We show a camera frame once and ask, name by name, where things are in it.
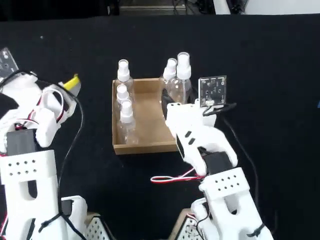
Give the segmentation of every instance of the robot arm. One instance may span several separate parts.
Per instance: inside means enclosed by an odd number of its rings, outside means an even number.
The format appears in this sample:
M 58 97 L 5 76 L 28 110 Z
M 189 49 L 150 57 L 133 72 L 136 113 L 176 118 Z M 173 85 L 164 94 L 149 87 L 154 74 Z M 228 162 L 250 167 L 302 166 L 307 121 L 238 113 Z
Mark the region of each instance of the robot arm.
M 23 74 L 3 86 L 2 93 L 16 101 L 17 109 L 8 111 L 0 120 L 0 152 L 6 153 L 6 134 L 16 128 L 36 129 L 35 138 L 42 148 L 49 147 L 56 132 L 75 111 L 76 102 L 55 85 L 43 90 L 33 74 Z M 78 87 L 77 76 L 66 84 L 69 89 Z
M 61 124 L 73 115 L 76 102 L 54 84 L 41 90 L 37 80 L 34 74 L 13 74 L 1 89 L 2 94 L 14 99 L 19 106 L 0 119 L 0 176 L 9 219 L 5 237 L 26 239 L 31 220 L 35 219 L 32 240 L 78 240 L 80 236 L 66 225 L 64 218 L 68 216 L 75 229 L 83 233 L 86 201 L 80 196 L 62 198 L 62 210 L 68 201 L 71 209 L 67 216 L 60 215 L 55 154 L 53 150 L 43 149 L 51 145 Z M 75 96 L 80 90 L 77 76 L 61 85 Z M 36 181 L 36 198 L 29 194 L 29 181 Z M 55 216 L 49 227 L 43 225 Z
M 199 80 L 200 92 L 203 93 Z M 208 108 L 201 106 L 205 102 L 201 99 L 208 97 L 199 95 L 199 99 L 194 104 L 171 102 L 167 105 L 165 121 L 183 161 L 204 177 L 199 189 L 205 198 L 196 200 L 191 206 L 199 221 L 199 234 L 203 233 L 207 240 L 272 240 L 251 197 L 244 172 L 237 167 L 235 151 L 223 132 L 214 127 L 217 115 L 203 114 Z M 223 106 L 211 107 L 215 111 Z M 204 202 L 208 203 L 209 213 Z

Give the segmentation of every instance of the black table surface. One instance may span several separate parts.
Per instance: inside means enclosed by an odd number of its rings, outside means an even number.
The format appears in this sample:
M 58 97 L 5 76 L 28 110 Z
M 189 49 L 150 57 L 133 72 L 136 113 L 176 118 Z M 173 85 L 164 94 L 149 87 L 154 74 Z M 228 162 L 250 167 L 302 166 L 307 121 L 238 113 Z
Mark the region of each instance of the black table surface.
M 198 182 L 154 185 L 155 175 L 190 168 L 177 152 L 116 156 L 111 87 L 120 59 L 134 78 L 161 75 L 168 58 L 191 55 L 192 83 L 227 75 L 225 116 L 259 174 L 259 209 L 277 239 L 307 239 L 316 229 L 319 160 L 320 15 L 96 17 L 0 23 L 0 46 L 21 69 L 52 82 L 79 73 L 85 127 L 66 166 L 63 196 L 80 195 L 119 240 L 167 238 L 183 208 L 203 195 Z M 1 97 L 2 114 L 11 106 Z M 76 113 L 52 148 L 59 170 L 80 123 Z M 220 121 L 251 189 L 252 167 Z M 5 194 L 1 188 L 1 215 Z

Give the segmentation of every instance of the circuit board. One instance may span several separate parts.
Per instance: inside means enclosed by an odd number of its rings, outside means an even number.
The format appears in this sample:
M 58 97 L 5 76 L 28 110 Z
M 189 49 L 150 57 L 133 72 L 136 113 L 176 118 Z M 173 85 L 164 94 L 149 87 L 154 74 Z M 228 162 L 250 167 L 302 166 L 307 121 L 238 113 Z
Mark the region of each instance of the circuit board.
M 9 49 L 7 47 L 2 49 L 0 51 L 0 81 L 17 71 L 18 69 L 19 68 Z
M 227 76 L 199 78 L 200 107 L 224 105 L 226 103 Z

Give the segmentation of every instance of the white spray nozzle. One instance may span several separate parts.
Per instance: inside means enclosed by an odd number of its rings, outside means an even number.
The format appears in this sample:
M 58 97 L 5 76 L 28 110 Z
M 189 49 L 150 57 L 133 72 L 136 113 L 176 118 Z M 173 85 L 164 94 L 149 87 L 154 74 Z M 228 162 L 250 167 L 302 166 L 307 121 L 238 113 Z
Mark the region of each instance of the white spray nozzle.
M 187 52 L 178 54 L 178 64 L 176 67 L 176 75 L 179 79 L 187 80 L 191 77 L 190 55 Z
M 121 104 L 120 121 L 124 124 L 129 124 L 134 121 L 134 111 L 132 109 L 132 102 L 125 100 Z
M 118 103 L 122 103 L 124 100 L 129 99 L 129 93 L 126 85 L 121 84 L 116 88 L 116 99 Z
M 119 61 L 118 75 L 117 78 L 120 82 L 126 82 L 130 79 L 129 62 L 125 59 Z
M 174 58 L 169 58 L 163 72 L 163 78 L 168 81 L 173 77 L 175 77 L 176 73 L 177 73 L 177 60 Z

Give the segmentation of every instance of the open cardboard tray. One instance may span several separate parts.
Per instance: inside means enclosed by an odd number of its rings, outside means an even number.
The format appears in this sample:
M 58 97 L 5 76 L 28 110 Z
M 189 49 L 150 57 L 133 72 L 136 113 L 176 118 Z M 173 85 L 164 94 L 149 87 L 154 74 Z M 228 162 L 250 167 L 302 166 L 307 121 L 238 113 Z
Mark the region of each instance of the open cardboard tray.
M 175 152 L 176 141 L 172 137 L 159 102 L 157 78 L 134 80 L 134 117 L 139 144 L 120 144 L 117 120 L 114 114 L 116 101 L 115 81 L 112 84 L 112 144 L 117 155 Z

